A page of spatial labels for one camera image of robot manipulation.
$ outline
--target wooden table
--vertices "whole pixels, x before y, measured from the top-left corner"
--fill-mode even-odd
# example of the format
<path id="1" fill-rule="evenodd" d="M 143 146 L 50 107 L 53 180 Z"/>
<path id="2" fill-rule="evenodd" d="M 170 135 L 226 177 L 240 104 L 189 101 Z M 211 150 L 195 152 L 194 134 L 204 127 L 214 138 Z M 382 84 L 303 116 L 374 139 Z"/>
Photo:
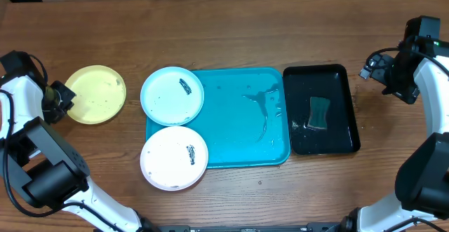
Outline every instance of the wooden table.
<path id="1" fill-rule="evenodd" d="M 94 181 L 156 224 L 293 225 L 340 221 L 394 190 L 399 166 L 426 139 L 422 101 L 382 96 L 358 77 L 374 50 L 395 46 L 407 20 L 441 18 L 449 40 L 449 0 L 120 0 L 10 4 L 0 54 L 38 56 L 50 80 L 103 64 L 124 78 L 120 114 L 100 125 L 66 118 L 55 126 L 88 162 Z M 208 170 L 193 189 L 169 193 L 140 171 L 145 114 L 139 94 L 155 70 L 343 64 L 361 138 L 346 156 L 295 156 L 280 166 Z M 448 222 L 439 222 L 449 228 Z M 90 231 L 68 213 L 24 217 L 0 190 L 2 231 Z M 428 230 L 424 225 L 417 230 Z"/>

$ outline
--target blue tray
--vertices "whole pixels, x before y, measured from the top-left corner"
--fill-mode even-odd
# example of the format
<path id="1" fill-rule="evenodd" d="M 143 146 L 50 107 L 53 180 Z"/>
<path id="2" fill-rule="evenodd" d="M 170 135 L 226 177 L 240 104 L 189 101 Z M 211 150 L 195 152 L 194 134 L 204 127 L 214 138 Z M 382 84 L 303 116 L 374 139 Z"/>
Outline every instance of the blue tray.
<path id="1" fill-rule="evenodd" d="M 204 105 L 185 126 L 204 138 L 208 168 L 278 165 L 290 155 L 282 75 L 275 69 L 193 71 L 204 87 Z M 164 126 L 147 118 L 146 138 Z"/>

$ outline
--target tray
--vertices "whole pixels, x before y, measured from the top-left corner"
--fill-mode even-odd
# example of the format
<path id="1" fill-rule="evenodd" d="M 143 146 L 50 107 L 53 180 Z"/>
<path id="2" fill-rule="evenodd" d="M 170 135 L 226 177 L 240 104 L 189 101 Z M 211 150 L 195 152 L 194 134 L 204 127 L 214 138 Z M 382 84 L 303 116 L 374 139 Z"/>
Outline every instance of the tray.
<path id="1" fill-rule="evenodd" d="M 209 151 L 208 168 L 278 165 L 290 155 L 281 74 L 269 67 L 196 70 L 204 87 L 199 115 L 185 126 Z M 164 126 L 147 118 L 146 138 Z"/>
<path id="2" fill-rule="evenodd" d="M 290 145 L 300 155 L 349 153 L 360 149 L 346 69 L 340 64 L 289 67 L 283 72 Z M 309 128 L 310 98 L 330 101 L 327 128 Z"/>

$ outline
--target sponge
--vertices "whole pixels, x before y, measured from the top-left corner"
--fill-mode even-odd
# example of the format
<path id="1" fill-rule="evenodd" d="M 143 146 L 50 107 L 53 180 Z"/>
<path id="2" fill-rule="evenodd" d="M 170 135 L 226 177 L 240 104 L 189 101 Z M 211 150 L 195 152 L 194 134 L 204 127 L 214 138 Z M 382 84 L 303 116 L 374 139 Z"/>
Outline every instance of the sponge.
<path id="1" fill-rule="evenodd" d="M 308 128 L 326 130 L 326 113 L 328 112 L 330 100 L 322 97 L 310 97 L 310 117 Z"/>

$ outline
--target round plate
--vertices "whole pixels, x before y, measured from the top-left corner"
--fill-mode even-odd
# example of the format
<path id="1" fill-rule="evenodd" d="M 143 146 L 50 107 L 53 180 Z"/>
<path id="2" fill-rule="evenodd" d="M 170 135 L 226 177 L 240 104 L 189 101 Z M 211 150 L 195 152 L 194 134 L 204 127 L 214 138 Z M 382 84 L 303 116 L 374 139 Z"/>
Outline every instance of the round plate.
<path id="1" fill-rule="evenodd" d="M 74 106 L 67 112 L 75 121 L 102 123 L 115 116 L 126 99 L 123 78 L 113 69 L 101 65 L 81 68 L 65 85 L 76 93 Z"/>
<path id="2" fill-rule="evenodd" d="M 157 70 L 143 83 L 140 103 L 146 115 L 164 126 L 193 120 L 204 103 L 204 89 L 191 71 L 180 67 Z"/>
<path id="3" fill-rule="evenodd" d="M 198 133 L 174 126 L 164 128 L 148 139 L 140 154 L 140 168 L 153 186 L 177 191 L 201 178 L 208 159 L 208 147 Z"/>

